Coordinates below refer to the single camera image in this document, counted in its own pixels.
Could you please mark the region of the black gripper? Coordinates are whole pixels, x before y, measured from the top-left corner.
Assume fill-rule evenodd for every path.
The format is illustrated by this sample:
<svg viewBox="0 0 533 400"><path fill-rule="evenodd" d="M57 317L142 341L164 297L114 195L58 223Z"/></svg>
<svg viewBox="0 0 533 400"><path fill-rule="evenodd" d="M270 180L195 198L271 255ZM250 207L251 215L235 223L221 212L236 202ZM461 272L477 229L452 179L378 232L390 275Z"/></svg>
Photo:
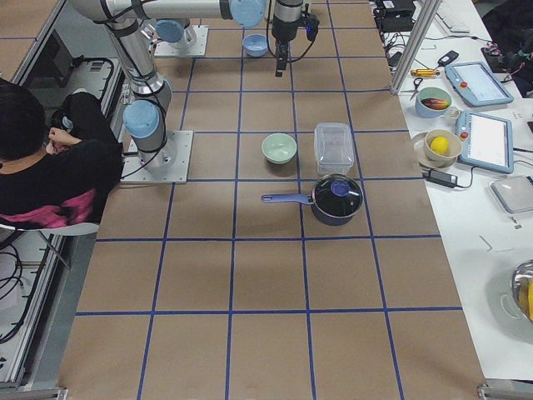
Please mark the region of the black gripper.
<svg viewBox="0 0 533 400"><path fill-rule="evenodd" d="M289 58L289 43L283 42L279 39L276 40L276 72L275 76L281 78L283 76L283 71L286 69Z"/></svg>

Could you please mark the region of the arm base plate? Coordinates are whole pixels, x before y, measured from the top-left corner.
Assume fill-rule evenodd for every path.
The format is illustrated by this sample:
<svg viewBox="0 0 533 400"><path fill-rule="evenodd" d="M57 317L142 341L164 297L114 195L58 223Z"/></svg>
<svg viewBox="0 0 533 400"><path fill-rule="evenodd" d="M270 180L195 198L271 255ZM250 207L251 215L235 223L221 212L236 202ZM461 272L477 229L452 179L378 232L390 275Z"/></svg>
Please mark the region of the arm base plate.
<svg viewBox="0 0 533 400"><path fill-rule="evenodd" d="M156 58L202 58L207 50L207 25L191 25L184 30L179 42L157 42Z"/></svg>
<svg viewBox="0 0 533 400"><path fill-rule="evenodd" d="M192 151L193 131L167 130L167 144L153 157L153 153L138 152L137 144L130 140L122 170L126 184L187 182Z"/></svg>

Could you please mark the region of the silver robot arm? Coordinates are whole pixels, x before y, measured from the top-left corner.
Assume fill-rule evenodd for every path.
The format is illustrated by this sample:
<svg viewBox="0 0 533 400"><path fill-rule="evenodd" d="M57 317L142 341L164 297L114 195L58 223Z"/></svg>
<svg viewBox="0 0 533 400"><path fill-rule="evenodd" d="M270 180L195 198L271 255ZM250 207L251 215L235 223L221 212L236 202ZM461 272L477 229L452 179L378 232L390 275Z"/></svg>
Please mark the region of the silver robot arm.
<svg viewBox="0 0 533 400"><path fill-rule="evenodd" d="M126 160L122 181L185 183L192 132L166 126L172 99L170 83L157 71L141 24L146 20L187 21L190 18L233 20L255 27L265 13L263 1L74 1L74 9L106 28L132 96L122 125L132 138L134 157Z"/></svg>
<svg viewBox="0 0 533 400"><path fill-rule="evenodd" d="M143 19L156 19L156 32L167 43L186 41L187 23L181 18L222 18L234 20L245 28L253 28L264 17L270 17L268 30L275 39L276 77L281 77L290 56L290 42L299 28L306 29L307 40L314 42L319 20L303 7L302 1L132 1L135 14Z"/></svg>

